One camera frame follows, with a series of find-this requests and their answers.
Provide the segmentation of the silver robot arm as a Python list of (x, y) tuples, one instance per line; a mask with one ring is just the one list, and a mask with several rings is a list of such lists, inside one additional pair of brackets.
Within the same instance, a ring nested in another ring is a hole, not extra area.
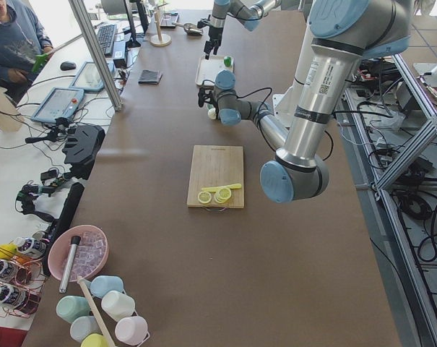
[(260, 171), (265, 195), (278, 203), (315, 197), (329, 182), (317, 149), (347, 79), (364, 59), (401, 53), (410, 40), (412, 1), (314, 1), (307, 20), (312, 53), (306, 81), (285, 127), (264, 102), (241, 100), (235, 75), (219, 72), (211, 87), (201, 87), (198, 104), (210, 104), (222, 124), (252, 121), (274, 146), (274, 159)]
[(246, 6), (239, 0), (217, 0), (213, 3), (212, 13), (207, 18), (197, 22), (199, 29), (208, 28), (208, 40), (204, 44), (204, 57), (216, 55), (222, 44), (222, 35), (227, 16), (237, 19), (248, 31), (257, 28), (260, 21), (273, 9), (281, 5), (280, 0), (257, 1), (251, 6)]

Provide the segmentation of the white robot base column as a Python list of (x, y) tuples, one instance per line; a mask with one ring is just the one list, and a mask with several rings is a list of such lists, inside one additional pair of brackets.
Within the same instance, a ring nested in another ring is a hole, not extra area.
[(287, 128), (290, 128), (292, 124), (295, 110), (303, 92), (303, 86), (306, 82), (311, 62), (313, 61), (313, 50), (311, 48), (312, 40), (313, 34), (309, 24), (307, 24), (293, 78), (293, 84), (284, 94), (273, 95), (274, 115), (283, 126)]

